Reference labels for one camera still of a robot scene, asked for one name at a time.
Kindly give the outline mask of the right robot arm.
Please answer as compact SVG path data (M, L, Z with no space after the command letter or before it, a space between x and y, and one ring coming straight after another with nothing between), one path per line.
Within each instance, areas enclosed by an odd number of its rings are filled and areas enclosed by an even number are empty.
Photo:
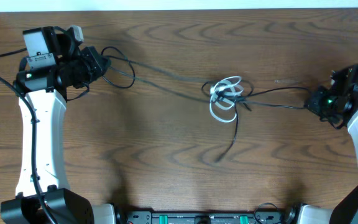
M346 128L356 152L358 168L358 63L331 75L331 86L319 86L306 108L335 129ZM304 205L298 223L358 223L358 185L334 209Z

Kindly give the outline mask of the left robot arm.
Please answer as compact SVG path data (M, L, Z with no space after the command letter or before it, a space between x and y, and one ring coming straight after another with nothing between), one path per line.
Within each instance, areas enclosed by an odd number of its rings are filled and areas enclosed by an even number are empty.
M13 87L23 122L22 165L16 196L1 204L5 223L114 223L111 204L92 205L72 192L63 158L67 88L89 92L110 60L94 47L82 47L78 26L25 30L28 55Z

